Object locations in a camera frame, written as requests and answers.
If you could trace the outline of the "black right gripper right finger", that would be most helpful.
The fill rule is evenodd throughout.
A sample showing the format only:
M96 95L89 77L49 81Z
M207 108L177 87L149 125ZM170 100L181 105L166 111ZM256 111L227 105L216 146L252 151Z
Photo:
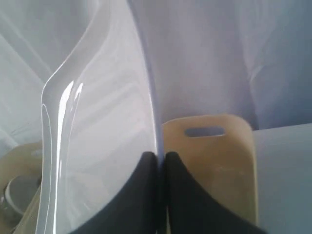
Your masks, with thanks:
M176 152L165 157L167 204L173 234L263 234L219 204L189 173Z

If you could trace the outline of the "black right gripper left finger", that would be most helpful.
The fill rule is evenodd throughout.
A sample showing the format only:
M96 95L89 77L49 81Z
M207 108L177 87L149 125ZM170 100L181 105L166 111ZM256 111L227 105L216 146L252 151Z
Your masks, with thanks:
M158 166L144 152L122 189L73 234L155 234L158 229Z

